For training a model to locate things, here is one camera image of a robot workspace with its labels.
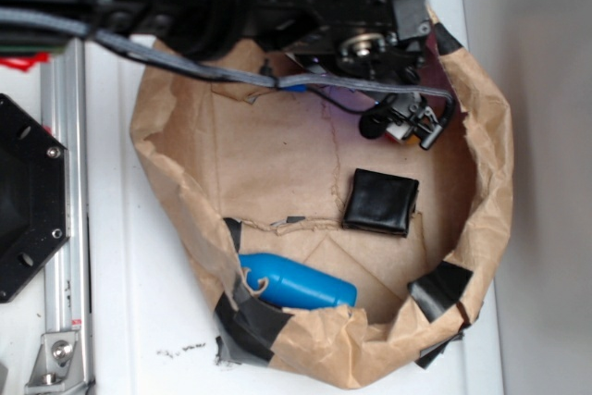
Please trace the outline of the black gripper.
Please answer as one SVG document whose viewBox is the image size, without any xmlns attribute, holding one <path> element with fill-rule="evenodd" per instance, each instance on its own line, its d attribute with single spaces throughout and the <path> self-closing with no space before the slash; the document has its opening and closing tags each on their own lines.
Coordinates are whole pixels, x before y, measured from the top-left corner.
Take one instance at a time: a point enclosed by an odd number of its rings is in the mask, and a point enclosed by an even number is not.
<svg viewBox="0 0 592 395">
<path fill-rule="evenodd" d="M 414 83 L 426 61 L 426 0 L 247 0 L 244 36 L 267 52 L 317 59 L 336 74 Z M 360 134 L 375 140 L 399 119 L 398 96 L 363 114 Z"/>
</svg>

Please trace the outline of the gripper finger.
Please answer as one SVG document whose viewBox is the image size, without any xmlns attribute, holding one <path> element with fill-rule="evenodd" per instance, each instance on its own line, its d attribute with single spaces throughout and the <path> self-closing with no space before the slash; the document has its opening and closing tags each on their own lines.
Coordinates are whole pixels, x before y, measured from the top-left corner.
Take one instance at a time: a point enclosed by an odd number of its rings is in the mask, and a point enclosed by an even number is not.
<svg viewBox="0 0 592 395">
<path fill-rule="evenodd" d="M 445 100 L 444 108 L 438 117 L 425 98 L 421 98 L 418 109 L 411 117 L 413 135 L 419 139 L 419 146 L 429 150 L 442 132 L 449 126 L 456 111 L 454 98 Z"/>
</svg>

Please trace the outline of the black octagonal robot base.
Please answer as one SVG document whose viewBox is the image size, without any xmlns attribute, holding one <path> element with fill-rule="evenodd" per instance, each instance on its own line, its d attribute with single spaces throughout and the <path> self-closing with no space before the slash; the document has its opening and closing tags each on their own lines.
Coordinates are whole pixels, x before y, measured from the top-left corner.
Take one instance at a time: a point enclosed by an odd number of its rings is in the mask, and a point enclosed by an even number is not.
<svg viewBox="0 0 592 395">
<path fill-rule="evenodd" d="M 1 302 L 9 303 L 68 239 L 68 150 L 1 96 Z"/>
</svg>

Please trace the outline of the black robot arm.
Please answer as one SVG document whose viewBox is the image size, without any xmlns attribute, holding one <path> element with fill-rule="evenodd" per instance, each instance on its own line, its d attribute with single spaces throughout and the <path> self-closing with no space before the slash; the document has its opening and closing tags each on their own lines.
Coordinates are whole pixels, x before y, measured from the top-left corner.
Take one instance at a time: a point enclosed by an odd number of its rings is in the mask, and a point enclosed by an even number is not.
<svg viewBox="0 0 592 395">
<path fill-rule="evenodd" d="M 456 101 L 423 86 L 426 0 L 1 0 L 1 62 L 27 70 L 80 39 L 197 80 L 369 93 L 368 139 L 430 148 Z"/>
</svg>

